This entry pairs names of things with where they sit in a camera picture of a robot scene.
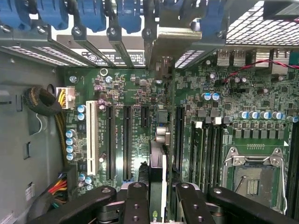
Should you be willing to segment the green motherboard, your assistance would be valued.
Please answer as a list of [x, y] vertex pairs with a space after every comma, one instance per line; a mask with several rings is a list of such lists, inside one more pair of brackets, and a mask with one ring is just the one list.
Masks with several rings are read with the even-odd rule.
[[[79, 181], [87, 174], [86, 101], [98, 102], [99, 170], [89, 184], [109, 184], [119, 188], [135, 181], [137, 171], [150, 161], [149, 143], [159, 136], [165, 142], [166, 126], [173, 125], [171, 163], [175, 164], [176, 107], [185, 108], [182, 172], [178, 178], [189, 181], [191, 129], [193, 121], [203, 122], [203, 149], [199, 187], [206, 190], [207, 127], [214, 118], [222, 118], [221, 176], [228, 148], [236, 146], [244, 154], [271, 154], [283, 150], [285, 192], [293, 124], [299, 122], [299, 66], [269, 60], [269, 68], [217, 66], [217, 56], [183, 70], [177, 69], [172, 82], [155, 80], [147, 70], [65, 69], [67, 87], [75, 89], [75, 109], [66, 113], [66, 127], [75, 131], [75, 143], [67, 146], [70, 161], [78, 167]], [[272, 65], [288, 67], [286, 75], [272, 74]], [[115, 110], [115, 176], [107, 180], [106, 110]], [[123, 180], [123, 107], [132, 108], [132, 178]], [[141, 106], [149, 107], [149, 127], [141, 127]], [[211, 186], [214, 184], [215, 146], [213, 147]]]

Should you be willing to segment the CPU socket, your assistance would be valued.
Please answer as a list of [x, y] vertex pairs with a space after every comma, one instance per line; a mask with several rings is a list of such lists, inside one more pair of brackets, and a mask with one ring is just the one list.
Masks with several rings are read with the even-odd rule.
[[244, 154], [231, 146], [224, 160], [221, 186], [283, 214], [281, 156], [280, 147], [271, 154]]

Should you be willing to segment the white PCI expansion slot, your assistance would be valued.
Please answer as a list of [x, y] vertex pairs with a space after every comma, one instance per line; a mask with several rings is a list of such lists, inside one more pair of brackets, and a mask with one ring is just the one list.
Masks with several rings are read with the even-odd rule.
[[99, 170], [98, 102], [86, 101], [87, 174], [97, 175]]

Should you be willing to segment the short PCIe expansion slot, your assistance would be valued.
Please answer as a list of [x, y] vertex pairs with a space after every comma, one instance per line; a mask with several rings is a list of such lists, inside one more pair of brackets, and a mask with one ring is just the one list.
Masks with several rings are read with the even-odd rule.
[[141, 106], [141, 127], [149, 127], [150, 109], [148, 106]]

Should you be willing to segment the white power connector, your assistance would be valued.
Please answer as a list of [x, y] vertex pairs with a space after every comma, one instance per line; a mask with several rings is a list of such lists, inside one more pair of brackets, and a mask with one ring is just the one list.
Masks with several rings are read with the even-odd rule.
[[71, 87], [57, 87], [56, 98], [62, 109], [75, 109], [75, 89]]

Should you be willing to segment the dark metal slot cover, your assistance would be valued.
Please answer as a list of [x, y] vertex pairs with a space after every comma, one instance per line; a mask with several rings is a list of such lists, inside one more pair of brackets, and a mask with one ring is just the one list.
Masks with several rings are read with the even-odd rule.
[[93, 53], [102, 59], [109, 67], [115, 68], [116, 65], [106, 57], [101, 51], [99, 51], [91, 42], [87, 39], [87, 29], [84, 26], [74, 26], [72, 28], [72, 36], [74, 41], [81, 47], [85, 48], [89, 52]]
[[112, 45], [114, 50], [119, 54], [119, 56], [124, 61], [126, 66], [129, 69], [134, 68], [134, 64], [133, 64], [133, 62], [130, 58], [130, 55], [127, 52], [127, 49], [122, 41], [121, 27], [118, 25], [110, 26], [107, 29], [107, 36], [108, 36], [109, 43]]

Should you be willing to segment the silver rear port block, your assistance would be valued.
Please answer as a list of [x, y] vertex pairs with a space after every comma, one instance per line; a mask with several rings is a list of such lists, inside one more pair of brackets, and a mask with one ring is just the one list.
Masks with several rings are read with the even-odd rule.
[[269, 60], [271, 57], [271, 50], [269, 49], [257, 49], [255, 54], [255, 67], [256, 68], [269, 68]]
[[[281, 64], [289, 63], [290, 51], [285, 49], [275, 49], [273, 52], [273, 61]], [[272, 74], [286, 75], [288, 72], [288, 67], [282, 65], [273, 64], [272, 65]]]
[[217, 51], [217, 66], [242, 67], [246, 64], [246, 53], [244, 50], [218, 50]]

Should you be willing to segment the teal rear port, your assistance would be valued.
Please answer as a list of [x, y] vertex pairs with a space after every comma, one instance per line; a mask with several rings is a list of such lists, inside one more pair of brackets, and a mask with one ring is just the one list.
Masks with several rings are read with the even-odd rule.
[[299, 52], [292, 51], [289, 56], [289, 65], [299, 66]]

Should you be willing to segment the black and silver PC case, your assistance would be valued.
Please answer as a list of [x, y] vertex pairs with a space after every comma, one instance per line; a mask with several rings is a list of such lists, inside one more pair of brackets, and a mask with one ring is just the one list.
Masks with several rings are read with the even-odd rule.
[[[128, 68], [109, 43], [107, 29], [119, 25], [117, 0], [103, 0], [106, 29], [94, 33], [87, 29], [87, 39], [106, 55], [116, 67]], [[177, 69], [217, 53], [218, 50], [285, 49], [299, 47], [299, 0], [225, 0], [220, 32], [193, 42], [175, 60]], [[74, 26], [84, 26], [78, 13], [77, 0], [65, 0], [69, 24], [56, 30], [45, 23], [36, 0], [24, 0], [31, 18], [31, 30], [21, 31], [0, 21], [0, 51], [55, 66], [107, 66], [102, 59], [77, 44], [72, 36]], [[141, 0], [141, 30], [128, 34], [122, 30], [122, 41], [136, 67], [147, 67], [145, 28], [179, 27], [200, 31], [208, 0]]]

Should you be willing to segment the blue card retention clip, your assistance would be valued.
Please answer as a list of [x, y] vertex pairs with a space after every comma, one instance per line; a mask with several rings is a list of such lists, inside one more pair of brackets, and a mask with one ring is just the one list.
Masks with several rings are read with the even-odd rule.
[[208, 0], [205, 16], [199, 22], [202, 38], [220, 32], [225, 3], [225, 0]]
[[31, 18], [24, 0], [0, 0], [0, 21], [14, 29], [31, 30]]
[[128, 34], [141, 30], [141, 0], [117, 0], [117, 16], [119, 25]]
[[36, 0], [41, 19], [56, 30], [66, 30], [69, 24], [68, 8], [65, 0]]
[[94, 33], [106, 29], [103, 0], [77, 0], [81, 23]]

